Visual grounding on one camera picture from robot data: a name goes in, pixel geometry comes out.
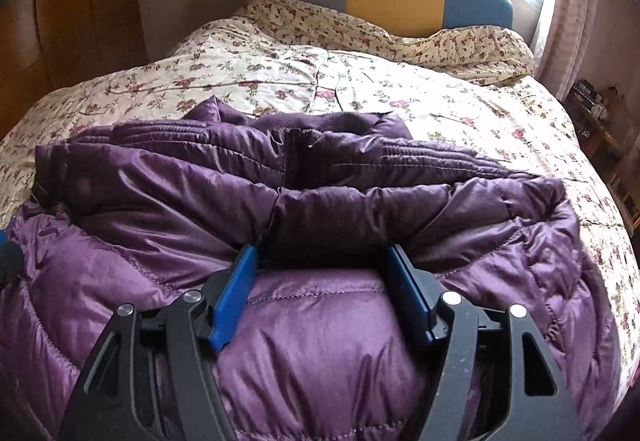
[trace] purple down jacket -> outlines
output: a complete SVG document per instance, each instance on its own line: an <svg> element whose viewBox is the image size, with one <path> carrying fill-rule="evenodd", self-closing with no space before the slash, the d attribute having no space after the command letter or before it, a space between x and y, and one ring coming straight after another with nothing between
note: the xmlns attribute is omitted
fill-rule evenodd
<svg viewBox="0 0 640 441"><path fill-rule="evenodd" d="M258 277L215 368L241 441L397 438L438 360L408 350L362 262L391 243L477 305L527 307L585 439L612 414L616 328L557 179L414 142L393 114L249 122L215 99L38 147L36 167L8 228L26 278L0 296L0 401L43 437L119 304L167 305L260 239L289 269Z"/></svg>

